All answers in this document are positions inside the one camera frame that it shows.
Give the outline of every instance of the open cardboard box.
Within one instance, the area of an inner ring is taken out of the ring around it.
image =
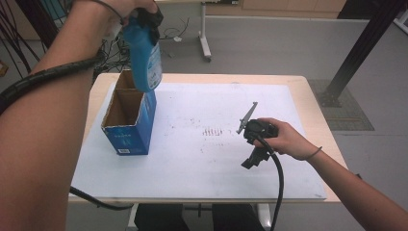
[[[132,71],[123,70],[101,125],[118,155],[148,154],[155,112],[154,90],[138,91]]]

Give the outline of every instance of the concrete floor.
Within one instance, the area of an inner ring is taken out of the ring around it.
[[[332,79],[367,25],[358,20],[208,17],[207,63],[191,19],[181,42],[162,40],[164,72],[285,74]],[[0,46],[1,59],[8,64]],[[348,84],[375,131],[333,132],[348,168],[408,210],[408,36],[394,24]],[[12,68],[0,90],[18,78]],[[212,230],[211,214],[186,212],[191,231]],[[71,204],[67,230],[124,230],[128,212]],[[283,204],[276,230],[363,230],[340,203]]]

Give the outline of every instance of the spray bottle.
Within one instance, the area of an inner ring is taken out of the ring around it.
[[[163,21],[159,8],[156,13],[136,9],[123,29],[129,44],[133,81],[137,90],[149,92],[162,81],[162,61],[158,27]]]

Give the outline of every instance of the spray bottle label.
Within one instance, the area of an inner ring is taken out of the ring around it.
[[[159,43],[157,43],[152,49],[147,67],[147,84],[152,90],[162,81],[162,61],[160,56]]]

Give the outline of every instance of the forearm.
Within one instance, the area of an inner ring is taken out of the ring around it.
[[[33,72],[95,56],[113,16],[103,6],[77,2]],[[40,86],[1,115],[0,229],[23,229],[27,223],[31,230],[64,229],[91,74],[91,70],[84,71]]]
[[[366,230],[404,230],[408,227],[406,211],[323,151],[308,162]]]

